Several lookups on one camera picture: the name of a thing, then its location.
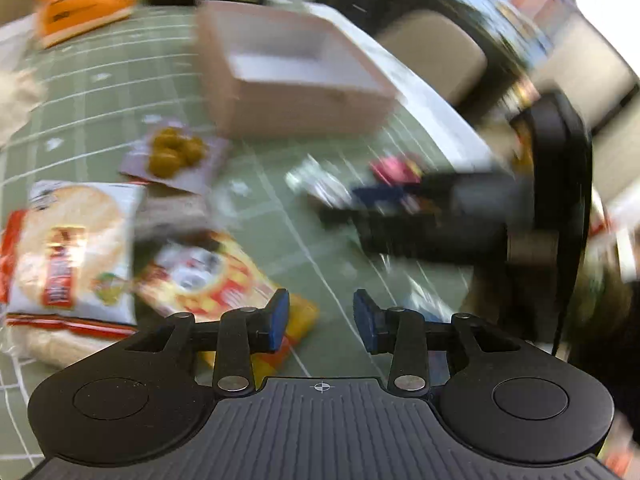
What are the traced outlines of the white rice cracker bag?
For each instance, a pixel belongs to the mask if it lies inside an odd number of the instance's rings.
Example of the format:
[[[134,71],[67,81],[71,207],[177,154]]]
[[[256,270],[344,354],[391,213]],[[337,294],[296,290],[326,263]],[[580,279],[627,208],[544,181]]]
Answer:
[[[122,339],[137,327],[128,290],[136,184],[42,180],[6,230],[6,322]]]

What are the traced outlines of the orange packet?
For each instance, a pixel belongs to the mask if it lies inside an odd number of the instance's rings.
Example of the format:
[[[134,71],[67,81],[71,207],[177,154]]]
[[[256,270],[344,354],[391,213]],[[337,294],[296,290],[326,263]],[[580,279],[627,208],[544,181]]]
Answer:
[[[36,33],[43,49],[130,18],[134,0],[36,0]]]

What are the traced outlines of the yellow red snack bag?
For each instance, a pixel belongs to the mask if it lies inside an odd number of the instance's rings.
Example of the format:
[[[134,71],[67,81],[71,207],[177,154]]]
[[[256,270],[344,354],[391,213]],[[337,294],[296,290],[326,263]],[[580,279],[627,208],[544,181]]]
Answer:
[[[278,288],[232,236],[212,231],[170,238],[134,279],[134,293],[158,314],[190,312],[196,322],[217,322],[242,307],[264,308]],[[277,373],[318,317],[315,304],[290,292],[280,349],[252,356],[256,386]]]

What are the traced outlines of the pink wooden box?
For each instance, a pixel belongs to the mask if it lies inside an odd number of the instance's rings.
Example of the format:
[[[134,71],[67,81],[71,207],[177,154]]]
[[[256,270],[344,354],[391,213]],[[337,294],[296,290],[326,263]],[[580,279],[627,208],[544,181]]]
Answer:
[[[325,18],[202,0],[194,21],[204,101],[224,138],[363,136],[396,107],[396,87]]]

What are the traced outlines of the pink red snack bag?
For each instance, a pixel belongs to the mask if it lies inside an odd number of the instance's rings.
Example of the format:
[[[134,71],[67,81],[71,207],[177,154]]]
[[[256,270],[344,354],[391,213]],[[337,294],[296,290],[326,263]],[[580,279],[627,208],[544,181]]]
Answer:
[[[388,185],[418,183],[425,174],[420,158],[412,155],[386,155],[370,162],[369,168],[378,182]]]

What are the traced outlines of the beige chair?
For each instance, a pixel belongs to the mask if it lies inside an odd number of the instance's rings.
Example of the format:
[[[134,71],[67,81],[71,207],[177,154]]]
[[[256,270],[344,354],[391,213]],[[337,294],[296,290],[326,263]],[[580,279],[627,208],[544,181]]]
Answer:
[[[376,41],[451,105],[458,105],[488,65],[476,41],[445,15],[415,10],[388,25]]]

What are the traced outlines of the green checkered table mat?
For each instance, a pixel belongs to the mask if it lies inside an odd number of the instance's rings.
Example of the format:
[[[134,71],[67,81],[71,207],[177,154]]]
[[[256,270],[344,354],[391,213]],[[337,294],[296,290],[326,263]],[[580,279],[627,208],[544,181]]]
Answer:
[[[291,296],[281,349],[257,376],[385,378],[357,334],[352,294],[384,307],[424,294],[455,311],[469,275],[456,266],[367,255],[355,228],[322,226],[312,190],[373,181],[385,156],[431,170],[488,162],[486,144],[424,81],[336,11],[289,4],[320,35],[305,66],[344,54],[398,97],[363,134],[298,127],[230,140],[210,117],[191,8],[147,8],[66,44],[30,46],[2,84],[34,101],[1,151],[1,237],[15,250],[1,304],[1,474],[42,453],[27,404],[46,378],[119,338],[190,312],[200,322],[279,287]]]

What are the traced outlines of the green plums clear pack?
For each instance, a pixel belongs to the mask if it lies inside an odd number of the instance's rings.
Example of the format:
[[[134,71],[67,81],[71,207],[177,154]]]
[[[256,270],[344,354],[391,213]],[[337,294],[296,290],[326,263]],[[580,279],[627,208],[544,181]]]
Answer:
[[[177,119],[163,119],[131,145],[119,172],[180,192],[205,195],[230,148],[227,139],[203,136]]]

